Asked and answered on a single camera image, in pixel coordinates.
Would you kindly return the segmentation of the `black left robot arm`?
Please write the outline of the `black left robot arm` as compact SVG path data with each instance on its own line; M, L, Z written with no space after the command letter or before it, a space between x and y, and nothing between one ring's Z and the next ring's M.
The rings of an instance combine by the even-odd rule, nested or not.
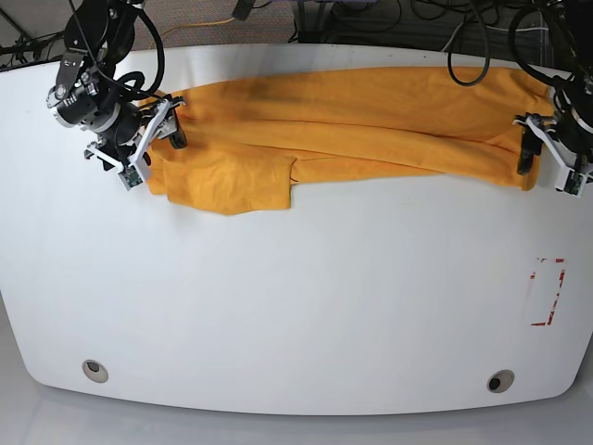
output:
M515 44L519 24L538 13L545 21L555 51L565 58L571 75L549 77L529 66ZM568 165L576 174L592 173L592 3L590 1L532 1L511 20L508 45L514 61L531 77L553 88L556 108L551 127L543 132L574 155Z

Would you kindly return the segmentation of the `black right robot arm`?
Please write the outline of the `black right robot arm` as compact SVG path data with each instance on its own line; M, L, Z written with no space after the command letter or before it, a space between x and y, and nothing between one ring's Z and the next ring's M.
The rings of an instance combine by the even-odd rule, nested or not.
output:
M70 9L64 30L66 51L46 99L57 120L67 128L92 131L102 153L126 163L138 146L134 138L157 115L157 106L167 102L170 108L165 113L163 136L175 149L186 147L175 111L183 99L158 94L166 68L165 51L144 3L84 1ZM117 65L132 50L137 20L147 27L157 49L157 73L148 87L144 87L141 71L115 77Z

